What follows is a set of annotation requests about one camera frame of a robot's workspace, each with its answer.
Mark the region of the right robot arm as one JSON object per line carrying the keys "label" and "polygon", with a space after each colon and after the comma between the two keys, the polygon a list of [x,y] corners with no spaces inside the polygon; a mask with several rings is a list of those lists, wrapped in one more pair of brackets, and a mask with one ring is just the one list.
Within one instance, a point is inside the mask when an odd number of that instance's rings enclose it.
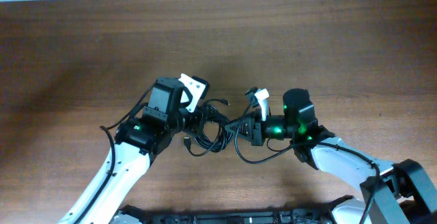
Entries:
{"label": "right robot arm", "polygon": [[272,115],[268,91],[251,88],[246,92],[253,111],[225,129],[234,140],[244,139],[262,146],[271,139],[289,140],[275,152],[290,150],[300,162],[330,173],[360,191],[363,198],[345,196],[330,205],[332,223],[435,223],[436,187],[415,160],[400,163],[370,156],[347,145],[335,133],[318,123],[306,89],[290,89],[283,95],[283,115]]}

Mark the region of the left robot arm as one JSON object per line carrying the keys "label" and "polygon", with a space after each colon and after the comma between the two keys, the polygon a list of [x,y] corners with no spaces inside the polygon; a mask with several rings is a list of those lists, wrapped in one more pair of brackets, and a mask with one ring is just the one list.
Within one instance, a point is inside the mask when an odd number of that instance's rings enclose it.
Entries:
{"label": "left robot arm", "polygon": [[209,83],[197,76],[158,77],[134,107],[112,125],[114,135],[103,126],[109,153],[61,223],[109,223],[156,157],[176,134],[186,130],[208,89]]}

